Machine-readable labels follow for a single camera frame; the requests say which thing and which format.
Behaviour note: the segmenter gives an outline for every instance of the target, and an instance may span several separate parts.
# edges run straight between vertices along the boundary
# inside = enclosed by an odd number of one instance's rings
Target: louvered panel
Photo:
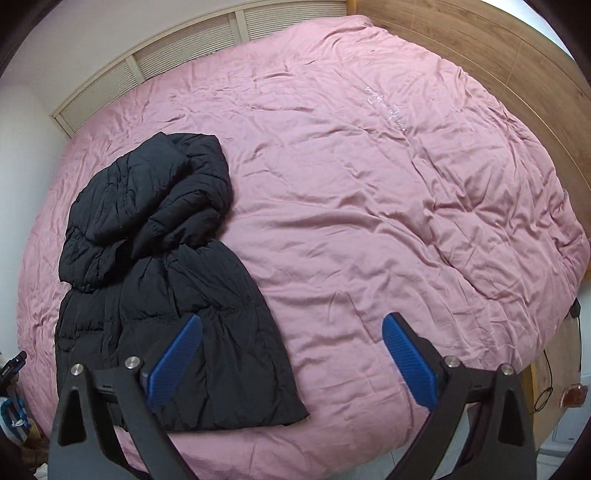
[[[222,15],[161,38],[136,52],[134,57],[147,80],[185,61],[233,45],[234,36],[228,16]]]
[[[59,114],[68,126],[77,132],[93,113],[118,96],[129,92],[137,84],[131,69],[122,61],[76,95]]]
[[[265,37],[311,18],[344,17],[346,14],[347,8],[344,1],[297,2],[244,10],[251,40]]]

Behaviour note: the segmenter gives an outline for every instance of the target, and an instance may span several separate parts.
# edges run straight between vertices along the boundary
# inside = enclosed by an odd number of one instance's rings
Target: printed logo on bedspread
[[[369,94],[368,103],[375,105],[378,111],[386,116],[388,125],[398,127],[403,133],[406,133],[406,125],[400,120],[400,108],[396,105],[389,105],[384,101],[384,91],[382,89],[374,90],[371,87],[366,87],[365,91]]]

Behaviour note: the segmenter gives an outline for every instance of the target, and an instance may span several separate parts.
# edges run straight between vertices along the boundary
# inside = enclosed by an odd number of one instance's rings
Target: wrinkled fabric
[[[70,209],[59,263],[72,289],[56,326],[58,392],[73,365],[147,359],[195,313],[202,342],[155,410],[164,428],[233,430],[308,416],[265,300],[211,238],[231,202],[228,165],[210,135],[158,133],[92,177]],[[119,406],[109,407],[125,426]]]
[[[19,290],[24,388],[46,431],[67,210],[158,131],[219,138],[235,192],[220,239],[265,296],[310,412],[171,435],[204,480],[320,479],[403,445],[426,412],[382,342],[387,313],[471,367],[522,369],[589,260],[548,153],[461,68],[365,17],[296,25],[145,82],[69,142]]]

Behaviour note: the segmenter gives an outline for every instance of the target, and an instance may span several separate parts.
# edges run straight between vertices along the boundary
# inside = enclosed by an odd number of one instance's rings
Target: pink bedspread
[[[204,480],[319,479],[404,444],[426,412],[381,340],[387,313],[470,366],[521,369],[589,260],[550,157],[478,82],[365,17],[301,24],[144,83],[68,143],[19,287],[22,384],[46,432],[70,205],[158,131],[220,139],[236,192],[221,239],[267,299],[311,413],[173,435]]]

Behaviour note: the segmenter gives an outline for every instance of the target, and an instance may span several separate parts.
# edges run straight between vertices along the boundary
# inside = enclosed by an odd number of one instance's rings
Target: headboard
[[[574,60],[481,0],[348,0],[348,14],[456,63],[525,123],[552,157],[591,237],[591,87]]]

